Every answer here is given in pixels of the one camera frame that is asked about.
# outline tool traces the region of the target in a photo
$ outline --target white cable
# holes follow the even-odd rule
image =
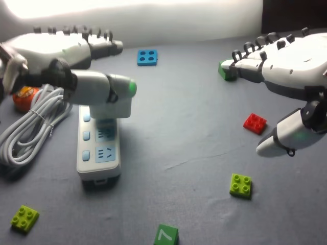
[[[34,95],[31,110],[0,135],[1,163],[12,167],[30,163],[53,127],[72,107],[64,102],[62,88],[45,85]]]

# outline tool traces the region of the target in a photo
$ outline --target green cube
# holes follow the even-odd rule
[[[23,205],[12,218],[11,225],[13,228],[28,233],[38,217],[39,213],[37,211]]]
[[[241,198],[251,198],[251,177],[232,174],[229,193]]]
[[[154,245],[177,245],[178,228],[166,224],[160,224]]]
[[[221,66],[221,64],[223,63],[224,61],[221,61],[219,62],[219,66],[218,66],[218,73],[221,75],[221,77],[226,80],[226,81],[234,81],[236,79],[235,76],[233,76],[231,74],[230,71],[225,71],[223,69],[223,67]]]

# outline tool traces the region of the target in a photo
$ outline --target white power strip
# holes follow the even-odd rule
[[[121,173],[118,119],[93,119],[80,106],[77,172],[82,180],[104,184]]]

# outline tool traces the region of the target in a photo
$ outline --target red lego brick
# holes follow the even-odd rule
[[[243,127],[260,135],[265,129],[266,122],[267,120],[252,113],[243,124]]]

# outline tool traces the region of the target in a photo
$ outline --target gray tablecloth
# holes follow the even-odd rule
[[[181,245],[326,244],[326,138],[265,159],[255,153],[261,136],[243,128],[255,113],[268,133],[305,102],[218,75],[218,62],[254,38],[151,47],[156,67],[138,67],[138,49],[93,62],[138,85],[131,117],[120,120],[120,178],[82,185],[75,106],[24,175],[0,178],[0,244],[150,245],[159,223],[177,226]],[[0,132],[19,117],[7,99]],[[230,196],[232,173],[252,177],[251,201]],[[40,212],[27,236],[10,230],[21,205]]]

